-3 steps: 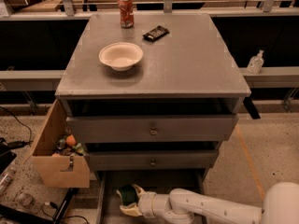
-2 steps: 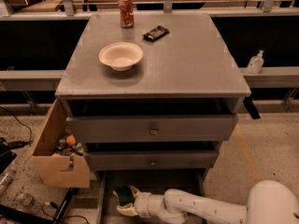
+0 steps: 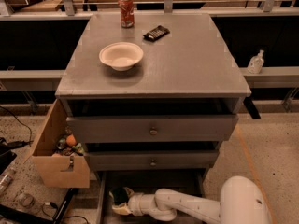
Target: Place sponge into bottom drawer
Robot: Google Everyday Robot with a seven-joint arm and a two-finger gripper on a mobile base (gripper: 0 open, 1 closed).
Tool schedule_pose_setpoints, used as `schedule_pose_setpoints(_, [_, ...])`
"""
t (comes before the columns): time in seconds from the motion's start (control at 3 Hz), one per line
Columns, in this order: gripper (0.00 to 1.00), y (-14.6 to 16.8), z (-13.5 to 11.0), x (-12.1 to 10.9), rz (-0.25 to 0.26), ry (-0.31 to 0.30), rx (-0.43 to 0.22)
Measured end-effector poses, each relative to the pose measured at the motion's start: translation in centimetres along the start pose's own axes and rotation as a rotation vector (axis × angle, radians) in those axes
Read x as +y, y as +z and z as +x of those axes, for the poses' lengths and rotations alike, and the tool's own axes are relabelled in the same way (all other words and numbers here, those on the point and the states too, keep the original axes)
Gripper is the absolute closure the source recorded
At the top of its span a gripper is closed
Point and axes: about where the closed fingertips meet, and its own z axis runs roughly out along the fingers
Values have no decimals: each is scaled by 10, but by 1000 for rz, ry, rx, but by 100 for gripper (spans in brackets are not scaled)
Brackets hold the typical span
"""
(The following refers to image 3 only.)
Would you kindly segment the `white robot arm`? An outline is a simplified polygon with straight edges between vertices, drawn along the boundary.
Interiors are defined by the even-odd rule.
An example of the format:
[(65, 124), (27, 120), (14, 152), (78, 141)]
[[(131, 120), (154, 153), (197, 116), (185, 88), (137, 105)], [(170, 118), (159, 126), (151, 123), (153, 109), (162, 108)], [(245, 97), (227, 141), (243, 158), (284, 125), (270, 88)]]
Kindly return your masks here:
[(148, 215), (156, 220), (172, 221), (180, 211), (206, 224), (273, 224), (260, 189), (244, 176), (227, 179), (218, 201), (171, 189), (145, 194), (128, 187), (115, 188), (109, 196), (113, 212), (123, 216)]

